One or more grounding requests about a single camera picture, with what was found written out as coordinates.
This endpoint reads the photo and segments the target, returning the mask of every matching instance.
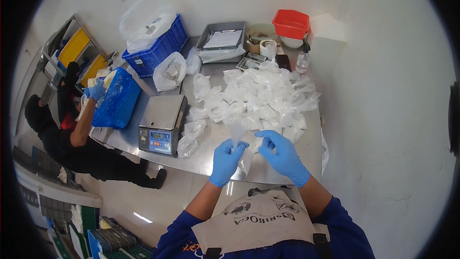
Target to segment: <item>gray plastic tray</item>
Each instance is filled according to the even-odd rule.
[[[244,36],[246,34],[246,21],[219,22],[219,23],[211,23],[211,24],[206,25],[203,33],[200,36],[200,39],[195,45],[195,49],[197,48],[202,49],[209,35],[214,34],[214,32],[216,31],[223,31],[223,30],[243,30],[241,33],[241,38],[239,39],[238,44],[237,44],[238,46],[240,43],[242,43],[242,41],[244,40]],[[209,62],[209,63],[240,62],[243,56],[244,54],[233,57],[233,58]]]

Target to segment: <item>plastic bottle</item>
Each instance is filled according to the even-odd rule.
[[[303,41],[303,50],[297,55],[297,62],[295,64],[295,69],[301,74],[307,72],[308,64],[310,63],[308,55],[308,52],[310,51],[310,45],[305,38]]]

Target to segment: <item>stainless steel table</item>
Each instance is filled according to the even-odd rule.
[[[186,46],[182,50],[182,54],[184,56],[187,56],[189,49],[194,46],[197,40],[198,37],[192,37],[188,40]],[[291,60],[291,67],[294,68],[299,49],[292,49],[287,46],[283,46],[283,49],[285,54],[287,54]],[[201,73],[205,76],[211,76],[211,87],[221,85],[222,90],[224,90],[226,84],[223,80],[223,71],[234,69],[235,66],[236,63],[207,63],[203,64],[201,67]],[[198,149],[189,158],[171,158],[142,151],[138,148],[138,127],[150,96],[175,95],[182,93],[187,96],[191,106],[200,108],[203,107],[203,103],[196,103],[195,97],[193,96],[193,76],[187,75],[185,77],[182,82],[182,89],[177,88],[158,93],[155,89],[152,78],[140,79],[137,77],[132,68],[128,67],[127,70],[133,74],[133,78],[138,82],[142,89],[134,107],[131,120],[125,128],[118,130],[113,130],[112,128],[94,127],[90,133],[91,138],[99,141],[100,143],[105,143],[124,152],[161,165],[202,175],[211,175],[213,171],[214,149],[219,146],[222,141],[230,138],[230,133],[227,131],[223,123],[216,124],[209,118],[207,119],[208,126],[204,130],[203,134],[197,138]],[[310,69],[308,70],[307,75],[313,81],[313,74]],[[296,142],[295,147],[302,163],[318,181],[321,181],[322,147],[319,110],[305,112],[305,121],[308,129],[304,130],[305,133],[302,138]],[[255,136],[253,135],[254,133],[255,131],[246,132],[243,136],[243,141],[252,144],[255,140]],[[231,179],[266,184],[292,184],[289,178],[277,173],[259,153],[254,156],[247,176],[238,169]]]

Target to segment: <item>yellow bin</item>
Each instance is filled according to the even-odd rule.
[[[81,78],[80,83],[84,87],[88,87],[88,79],[96,77],[96,73],[98,72],[98,70],[103,69],[105,65],[106,62],[104,62],[104,58],[102,57],[102,55],[99,54],[88,67],[88,70]]]
[[[85,34],[83,29],[80,28],[64,46],[58,60],[65,66],[65,68],[67,68],[69,63],[77,59],[78,55],[83,51],[88,43],[88,36]]]

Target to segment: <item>calculator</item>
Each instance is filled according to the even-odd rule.
[[[258,70],[258,68],[254,67],[255,65],[253,63],[255,63],[257,66],[259,66],[265,60],[267,60],[267,57],[265,57],[265,56],[255,54],[255,53],[252,53],[252,52],[248,52],[241,59],[241,61],[238,63],[238,65],[236,67],[237,67],[237,69],[242,70],[242,71],[245,71],[245,70],[247,70],[248,68],[251,68],[251,67],[256,69],[256,70]]]

